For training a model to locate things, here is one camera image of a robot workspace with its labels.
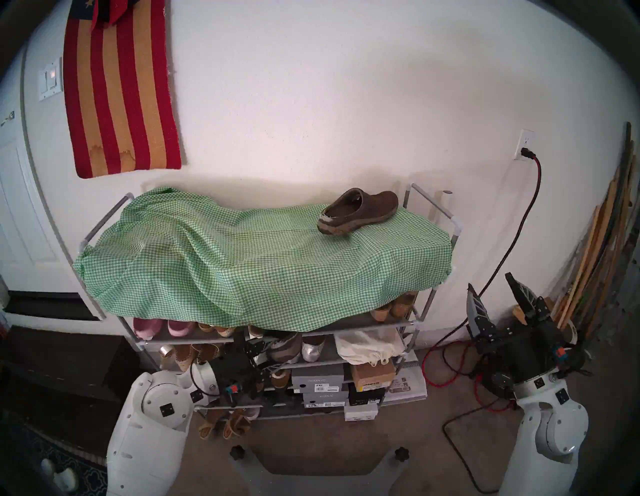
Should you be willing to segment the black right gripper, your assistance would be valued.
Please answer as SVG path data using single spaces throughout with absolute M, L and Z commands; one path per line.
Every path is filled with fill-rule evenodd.
M 496 327 L 472 284 L 467 287 L 466 327 L 481 356 L 475 372 L 486 387 L 512 387 L 567 361 L 558 355 L 567 342 L 552 321 L 544 298 L 511 273 L 506 273 L 505 279 L 523 313 L 524 324 L 510 319 L 507 327 Z

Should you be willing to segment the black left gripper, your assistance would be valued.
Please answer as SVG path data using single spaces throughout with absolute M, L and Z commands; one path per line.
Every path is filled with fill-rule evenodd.
M 267 351 L 280 342 L 278 337 L 272 335 L 250 335 L 249 338 L 246 341 L 247 351 Z M 246 396 L 252 401 L 257 400 L 258 384 L 263 375 L 272 375 L 286 365 L 272 360 L 255 363 L 246 350 L 244 345 L 224 344 L 218 355 L 209 360 L 217 390 L 220 396 L 229 402 L 237 402 L 240 396 Z

